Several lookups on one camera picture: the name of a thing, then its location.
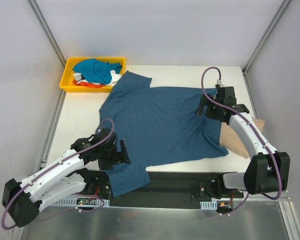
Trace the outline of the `dark blue t shirt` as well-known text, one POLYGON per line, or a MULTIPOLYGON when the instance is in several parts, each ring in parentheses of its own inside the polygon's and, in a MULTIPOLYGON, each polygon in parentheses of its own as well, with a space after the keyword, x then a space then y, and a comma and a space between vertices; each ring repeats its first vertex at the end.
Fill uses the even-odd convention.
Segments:
POLYGON ((124 140, 130 163, 107 171, 115 197, 150 183, 147 167, 219 158, 222 124, 196 111, 203 91, 151 87, 151 79, 127 71, 99 110, 102 126, 124 140))

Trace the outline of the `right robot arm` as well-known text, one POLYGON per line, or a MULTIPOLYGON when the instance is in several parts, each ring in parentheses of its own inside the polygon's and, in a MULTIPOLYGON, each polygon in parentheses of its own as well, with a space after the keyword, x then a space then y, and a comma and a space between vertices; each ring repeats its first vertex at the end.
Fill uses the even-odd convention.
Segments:
POLYGON ((223 175, 223 180, 215 184, 215 192, 227 197, 233 189, 242 189, 251 195, 268 197, 277 193, 278 199, 287 189, 290 157, 279 152, 257 128, 244 104, 238 104, 233 87, 218 87, 216 95, 204 92, 196 114, 226 123, 238 135, 250 157, 245 172, 231 172, 223 175))

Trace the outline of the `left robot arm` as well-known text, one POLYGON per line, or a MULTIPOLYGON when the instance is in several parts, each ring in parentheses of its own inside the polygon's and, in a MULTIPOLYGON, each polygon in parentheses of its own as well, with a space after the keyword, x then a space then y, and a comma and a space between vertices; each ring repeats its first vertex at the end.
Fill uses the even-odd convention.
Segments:
POLYGON ((52 164, 20 181, 12 178, 5 183, 1 226, 9 229, 5 220, 10 216, 16 227, 24 227, 45 208, 69 195, 85 198, 79 207, 88 205, 90 199, 104 206, 102 198, 112 194, 106 172, 115 165, 130 163, 125 141, 118 139, 111 128, 79 138, 52 164))

